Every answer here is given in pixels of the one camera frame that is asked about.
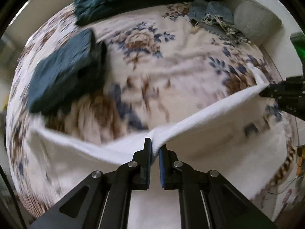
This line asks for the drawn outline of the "folded dark blue pants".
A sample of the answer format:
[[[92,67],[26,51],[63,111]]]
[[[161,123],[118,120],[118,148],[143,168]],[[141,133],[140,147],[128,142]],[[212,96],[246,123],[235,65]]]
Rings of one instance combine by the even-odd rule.
[[[87,28],[41,60],[28,87],[27,107],[31,113],[56,114],[87,93],[104,85],[107,46],[97,42]]]

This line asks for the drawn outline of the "light blue denim shorts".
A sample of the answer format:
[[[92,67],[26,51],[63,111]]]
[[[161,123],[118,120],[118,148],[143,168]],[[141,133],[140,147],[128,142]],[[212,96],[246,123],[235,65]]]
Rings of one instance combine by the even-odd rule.
[[[234,44],[250,42],[234,24],[231,11],[219,2],[206,2],[195,0],[189,7],[189,21],[192,25],[192,33],[203,28]]]

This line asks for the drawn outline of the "grey pillow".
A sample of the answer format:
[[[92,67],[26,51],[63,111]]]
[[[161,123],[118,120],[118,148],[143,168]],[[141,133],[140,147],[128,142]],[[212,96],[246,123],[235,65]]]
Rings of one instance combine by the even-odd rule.
[[[282,21],[262,4],[244,0],[234,11],[234,24],[253,44],[260,47],[281,28]]]

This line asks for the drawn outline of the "white pants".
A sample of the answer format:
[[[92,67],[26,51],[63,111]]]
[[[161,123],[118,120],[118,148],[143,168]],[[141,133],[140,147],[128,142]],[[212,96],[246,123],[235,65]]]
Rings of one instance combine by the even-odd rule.
[[[251,204],[286,155],[283,124],[256,85],[177,123],[96,145],[41,126],[30,148],[63,192],[32,228],[273,228]]]

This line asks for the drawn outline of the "floral bed blanket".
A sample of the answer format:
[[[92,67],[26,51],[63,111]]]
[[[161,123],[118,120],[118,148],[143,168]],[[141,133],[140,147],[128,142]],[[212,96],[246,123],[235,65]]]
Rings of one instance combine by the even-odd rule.
[[[259,89],[274,81],[260,49],[205,29],[188,3],[140,9],[78,27],[74,6],[28,40],[14,73],[6,144],[18,196],[35,218],[91,171],[115,170],[162,143],[200,171],[218,170],[248,199],[283,187],[294,169],[290,117]],[[29,111],[30,84],[48,57],[81,33],[107,47],[105,79],[90,74],[68,112]]]

